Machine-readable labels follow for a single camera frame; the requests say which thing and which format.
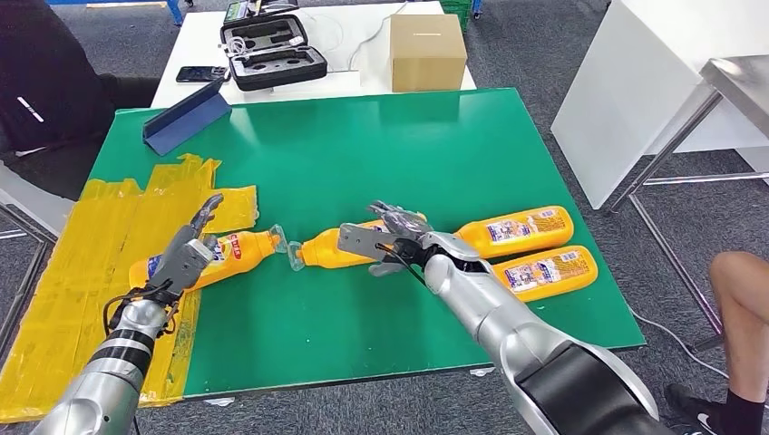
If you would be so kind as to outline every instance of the black carrying case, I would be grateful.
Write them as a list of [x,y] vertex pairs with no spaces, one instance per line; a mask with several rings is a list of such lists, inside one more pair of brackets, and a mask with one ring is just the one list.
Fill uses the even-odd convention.
[[257,15],[224,24],[221,42],[233,36],[246,43],[245,54],[229,58],[230,73],[242,91],[326,77],[326,58],[307,45],[305,27],[295,15]]

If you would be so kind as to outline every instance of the cardboard box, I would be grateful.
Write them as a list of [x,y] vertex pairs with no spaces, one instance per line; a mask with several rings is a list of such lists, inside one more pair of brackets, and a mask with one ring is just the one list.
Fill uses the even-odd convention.
[[452,91],[462,85],[467,52],[456,15],[393,15],[393,92]]

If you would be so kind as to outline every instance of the silver robotic arm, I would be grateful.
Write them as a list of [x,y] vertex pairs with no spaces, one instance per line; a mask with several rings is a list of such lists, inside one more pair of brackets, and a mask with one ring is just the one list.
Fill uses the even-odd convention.
[[489,355],[513,405],[538,435],[667,435],[644,383],[613,353],[537,317],[461,239],[432,231],[410,212],[376,203],[390,233],[340,227],[339,248],[382,263],[375,276],[409,265]]
[[171,322],[184,289],[195,284],[213,259],[216,238],[201,241],[197,237],[222,199],[221,195],[210,198],[190,224],[177,232],[144,288],[113,299],[122,302],[109,322],[111,303],[104,307],[106,340],[32,434],[129,432],[155,340]]

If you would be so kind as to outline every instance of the black shirt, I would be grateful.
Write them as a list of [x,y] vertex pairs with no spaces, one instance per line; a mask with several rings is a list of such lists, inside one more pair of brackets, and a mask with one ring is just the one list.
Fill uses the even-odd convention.
[[83,48],[51,7],[44,0],[0,0],[0,136],[6,147],[101,141],[113,118]]

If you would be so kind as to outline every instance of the plastic bottle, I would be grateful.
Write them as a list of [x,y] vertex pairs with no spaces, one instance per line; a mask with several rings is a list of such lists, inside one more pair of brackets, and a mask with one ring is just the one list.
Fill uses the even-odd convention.
[[[259,233],[240,231],[220,237],[214,253],[214,260],[203,269],[198,282],[188,291],[247,272],[273,253],[285,253],[286,251],[286,237],[283,235],[283,228],[280,225],[274,225],[269,231]],[[134,263],[128,272],[131,288],[143,287],[150,276],[155,273],[155,268],[160,260],[161,256],[151,256],[146,260]]]
[[454,233],[482,258],[559,247],[574,234],[569,212],[561,206],[535,208],[470,222]]
[[559,247],[492,268],[497,278],[522,302],[580,290],[599,275],[596,260],[584,246]]
[[[387,231],[382,220],[360,225]],[[574,224],[565,208],[550,206],[471,222],[455,234],[474,247],[481,257],[494,258],[561,246],[574,234]],[[303,244],[289,243],[291,268],[300,270],[304,266],[321,266],[334,269],[374,263],[371,258],[340,251],[336,247],[338,239],[339,228],[330,228]]]
[[[360,226],[387,232],[387,227],[381,219],[372,220],[371,222],[360,224]],[[359,256],[340,250],[336,247],[338,240],[339,228],[335,227],[327,229],[305,243],[288,243],[288,262],[291,268],[301,270],[304,266],[321,266],[326,269],[336,269],[338,267],[364,265],[374,262],[374,260],[366,256]]]

